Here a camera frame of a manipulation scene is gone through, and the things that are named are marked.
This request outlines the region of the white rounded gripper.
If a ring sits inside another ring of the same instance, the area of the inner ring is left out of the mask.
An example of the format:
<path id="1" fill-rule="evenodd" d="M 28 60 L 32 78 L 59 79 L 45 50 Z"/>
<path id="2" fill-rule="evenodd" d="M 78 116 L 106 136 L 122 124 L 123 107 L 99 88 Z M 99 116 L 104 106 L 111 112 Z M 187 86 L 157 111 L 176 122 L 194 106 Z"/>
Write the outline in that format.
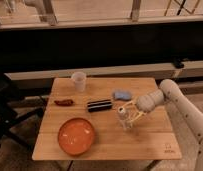
<path id="1" fill-rule="evenodd" d="M 164 102 L 164 94 L 161 90 L 148 93 L 140 96 L 137 101 L 131 100 L 119 107 L 119 110 L 125 110 L 128 106 L 136 106 L 139 110 L 135 116 L 133 116 L 129 122 L 134 123 L 140 117 L 153 111 L 157 106 Z"/>

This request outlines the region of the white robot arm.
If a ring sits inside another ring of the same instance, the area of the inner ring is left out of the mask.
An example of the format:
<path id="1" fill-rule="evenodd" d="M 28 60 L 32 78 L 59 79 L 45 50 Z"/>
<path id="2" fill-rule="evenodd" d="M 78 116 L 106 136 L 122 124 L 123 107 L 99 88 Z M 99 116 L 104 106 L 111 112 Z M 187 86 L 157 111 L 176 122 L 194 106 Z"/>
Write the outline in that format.
<path id="1" fill-rule="evenodd" d="M 139 96 L 118 108 L 118 117 L 125 130 L 141 116 L 151 113 L 166 100 L 172 102 L 183 116 L 199 143 L 199 151 L 194 171 L 203 171 L 203 113 L 182 93 L 171 79 L 161 81 L 156 91 Z"/>

